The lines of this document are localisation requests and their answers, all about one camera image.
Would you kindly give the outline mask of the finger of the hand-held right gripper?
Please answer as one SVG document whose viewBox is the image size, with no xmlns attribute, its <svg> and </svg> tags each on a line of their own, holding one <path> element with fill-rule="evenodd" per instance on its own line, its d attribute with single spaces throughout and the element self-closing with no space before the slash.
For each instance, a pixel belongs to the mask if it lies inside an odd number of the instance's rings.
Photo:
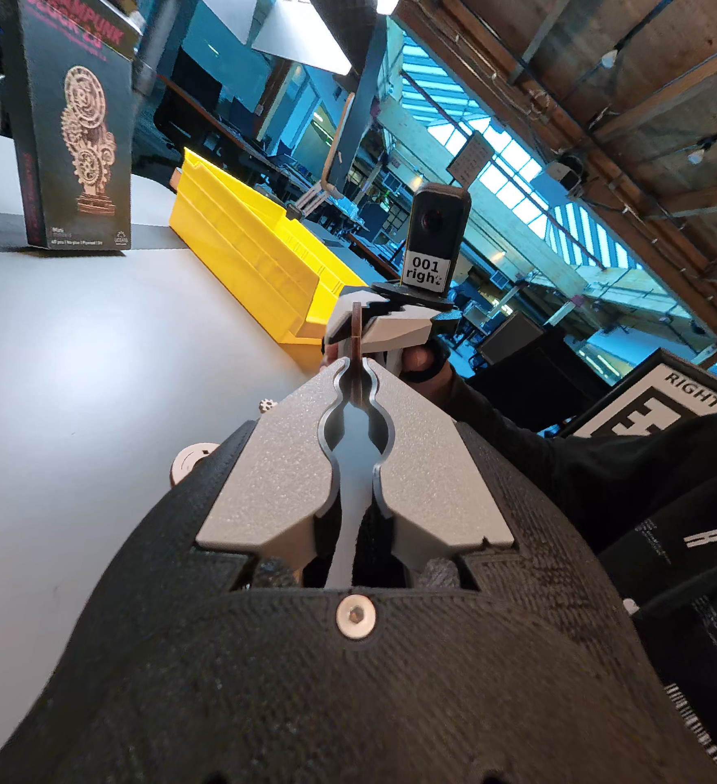
<svg viewBox="0 0 717 784">
<path fill-rule="evenodd" d="M 362 303 L 363 326 L 373 316 L 402 309 L 402 305 L 394 301 L 385 289 L 348 288 L 337 299 L 329 318 L 325 328 L 325 344 L 334 345 L 351 338 L 351 309 L 354 301 Z"/>
<path fill-rule="evenodd" d="M 373 316 L 362 329 L 362 356 L 375 358 L 388 372 L 402 372 L 404 350 L 428 341 L 439 314 L 428 307 L 402 307 Z"/>
</svg>

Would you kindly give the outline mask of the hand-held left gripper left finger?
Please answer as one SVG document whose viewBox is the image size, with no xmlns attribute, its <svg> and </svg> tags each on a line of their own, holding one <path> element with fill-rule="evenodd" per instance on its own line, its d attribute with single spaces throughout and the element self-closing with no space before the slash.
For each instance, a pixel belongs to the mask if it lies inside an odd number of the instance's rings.
<svg viewBox="0 0 717 784">
<path fill-rule="evenodd" d="M 195 542 L 202 550 L 282 559 L 325 587 L 340 537 L 340 467 L 349 394 L 341 358 L 255 422 Z"/>
</svg>

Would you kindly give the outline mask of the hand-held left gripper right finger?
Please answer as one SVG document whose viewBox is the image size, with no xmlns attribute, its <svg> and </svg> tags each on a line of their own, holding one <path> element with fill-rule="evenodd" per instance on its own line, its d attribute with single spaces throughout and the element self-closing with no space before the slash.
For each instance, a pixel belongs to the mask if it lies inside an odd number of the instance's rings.
<svg viewBox="0 0 717 784">
<path fill-rule="evenodd" d="M 460 558 L 514 537 L 456 422 L 377 361 L 363 360 L 378 452 L 363 518 L 363 586 L 474 589 Z"/>
</svg>

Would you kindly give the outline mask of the brown wooden disc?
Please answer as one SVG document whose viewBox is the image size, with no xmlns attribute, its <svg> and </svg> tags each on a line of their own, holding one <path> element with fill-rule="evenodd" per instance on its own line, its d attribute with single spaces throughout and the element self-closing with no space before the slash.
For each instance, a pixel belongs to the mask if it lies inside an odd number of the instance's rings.
<svg viewBox="0 0 717 784">
<path fill-rule="evenodd" d="M 350 367 L 350 400 L 355 408 L 363 409 L 363 352 L 362 352 L 362 334 L 363 334 L 363 306 L 359 301 L 352 303 L 351 309 L 351 360 Z"/>
</svg>

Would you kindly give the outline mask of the person's right forearm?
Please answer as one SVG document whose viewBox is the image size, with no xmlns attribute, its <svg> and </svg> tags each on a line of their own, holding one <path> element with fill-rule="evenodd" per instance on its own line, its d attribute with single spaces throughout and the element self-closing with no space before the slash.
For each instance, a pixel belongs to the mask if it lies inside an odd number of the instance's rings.
<svg viewBox="0 0 717 784">
<path fill-rule="evenodd" d="M 642 436 L 544 438 L 459 377 L 442 409 L 532 481 L 598 554 L 646 521 L 686 536 L 717 529 L 717 414 Z"/>
</svg>

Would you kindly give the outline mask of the grey desk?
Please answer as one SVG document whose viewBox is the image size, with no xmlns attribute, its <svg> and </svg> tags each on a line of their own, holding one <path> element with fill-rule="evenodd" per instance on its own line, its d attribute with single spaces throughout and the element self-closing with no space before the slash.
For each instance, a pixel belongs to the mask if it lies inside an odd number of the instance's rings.
<svg viewBox="0 0 717 784">
<path fill-rule="evenodd" d="M 132 176 L 122 255 L 30 249 L 14 145 L 0 136 L 0 748 L 168 492 L 174 457 L 221 443 L 321 358 L 277 344 L 182 244 L 175 198 Z"/>
</svg>

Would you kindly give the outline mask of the person's right hand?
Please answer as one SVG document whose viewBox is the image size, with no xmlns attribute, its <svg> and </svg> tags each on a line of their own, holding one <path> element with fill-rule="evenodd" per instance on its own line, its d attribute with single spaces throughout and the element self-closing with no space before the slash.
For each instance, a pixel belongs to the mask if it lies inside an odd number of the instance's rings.
<svg viewBox="0 0 717 784">
<path fill-rule="evenodd" d="M 455 379 L 449 352 L 436 339 L 421 346 L 405 348 L 401 378 L 428 401 L 444 405 L 450 398 Z"/>
</svg>

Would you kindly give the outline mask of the hanging white sign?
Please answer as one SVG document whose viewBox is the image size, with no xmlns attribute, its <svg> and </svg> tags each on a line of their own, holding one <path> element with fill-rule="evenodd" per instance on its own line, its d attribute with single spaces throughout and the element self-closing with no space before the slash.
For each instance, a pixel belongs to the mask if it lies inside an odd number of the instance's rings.
<svg viewBox="0 0 717 784">
<path fill-rule="evenodd" d="M 446 170 L 451 179 L 466 190 L 492 162 L 494 156 L 495 150 L 490 142 L 481 132 L 474 130 Z"/>
</svg>

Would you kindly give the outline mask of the black monitor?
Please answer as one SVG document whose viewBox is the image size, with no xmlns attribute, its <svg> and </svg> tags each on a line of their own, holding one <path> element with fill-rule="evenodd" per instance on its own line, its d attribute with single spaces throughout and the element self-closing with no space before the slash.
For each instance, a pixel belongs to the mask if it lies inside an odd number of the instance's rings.
<svg viewBox="0 0 717 784">
<path fill-rule="evenodd" d="M 523 312 L 514 311 L 478 346 L 477 353 L 493 366 L 525 348 L 546 332 Z"/>
</svg>

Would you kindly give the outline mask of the yellow plastic bin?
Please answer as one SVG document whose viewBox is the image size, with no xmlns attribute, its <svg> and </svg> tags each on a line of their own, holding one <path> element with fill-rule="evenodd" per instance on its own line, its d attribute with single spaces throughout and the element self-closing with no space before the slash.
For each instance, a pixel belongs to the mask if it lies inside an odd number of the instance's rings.
<svg viewBox="0 0 717 784">
<path fill-rule="evenodd" d="M 343 290 L 365 285 L 284 208 L 188 148 L 169 226 L 279 344 L 319 345 Z"/>
</svg>

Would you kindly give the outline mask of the white floor lamp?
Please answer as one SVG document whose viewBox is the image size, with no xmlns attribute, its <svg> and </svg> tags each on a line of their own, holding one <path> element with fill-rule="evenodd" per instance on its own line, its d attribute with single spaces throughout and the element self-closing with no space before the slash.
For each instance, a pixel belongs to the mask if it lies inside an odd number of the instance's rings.
<svg viewBox="0 0 717 784">
<path fill-rule="evenodd" d="M 349 93 L 344 104 L 339 124 L 336 126 L 333 142 L 331 143 L 328 155 L 325 159 L 320 179 L 315 181 L 315 183 L 307 191 L 305 191 L 299 199 L 286 205 L 285 216 L 288 220 L 301 221 L 303 218 L 308 217 L 325 201 L 330 200 L 336 204 L 339 204 L 340 200 L 343 198 L 343 194 L 338 191 L 336 186 L 329 183 L 329 175 L 332 171 L 335 160 L 341 157 L 341 154 L 338 154 L 339 144 L 354 99 L 355 93 Z"/>
</svg>

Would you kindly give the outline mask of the black white tag board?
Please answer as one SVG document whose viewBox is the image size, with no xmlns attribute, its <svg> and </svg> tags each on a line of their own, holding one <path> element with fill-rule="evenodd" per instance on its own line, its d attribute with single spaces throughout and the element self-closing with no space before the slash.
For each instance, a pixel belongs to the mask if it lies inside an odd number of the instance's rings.
<svg viewBox="0 0 717 784">
<path fill-rule="evenodd" d="M 659 348 L 559 436 L 647 436 L 711 414 L 717 414 L 717 377 Z"/>
</svg>

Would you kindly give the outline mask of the white lamp panel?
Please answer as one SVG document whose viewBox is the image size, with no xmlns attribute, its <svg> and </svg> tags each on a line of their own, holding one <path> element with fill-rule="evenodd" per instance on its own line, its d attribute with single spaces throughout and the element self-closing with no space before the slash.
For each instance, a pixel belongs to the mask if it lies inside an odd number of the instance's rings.
<svg viewBox="0 0 717 784">
<path fill-rule="evenodd" d="M 351 70 L 339 43 L 311 2 L 276 1 L 253 49 L 341 76 Z"/>
<path fill-rule="evenodd" d="M 249 39 L 257 1 L 204 1 L 220 22 L 245 45 Z"/>
</svg>

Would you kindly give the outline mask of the black puzzle box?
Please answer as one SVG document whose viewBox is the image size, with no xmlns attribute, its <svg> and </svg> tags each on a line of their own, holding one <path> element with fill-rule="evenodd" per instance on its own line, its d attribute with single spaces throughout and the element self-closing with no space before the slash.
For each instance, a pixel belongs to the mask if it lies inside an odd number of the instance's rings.
<svg viewBox="0 0 717 784">
<path fill-rule="evenodd" d="M 131 248 L 139 37 L 110 2 L 0 2 L 4 98 L 31 246 Z"/>
</svg>

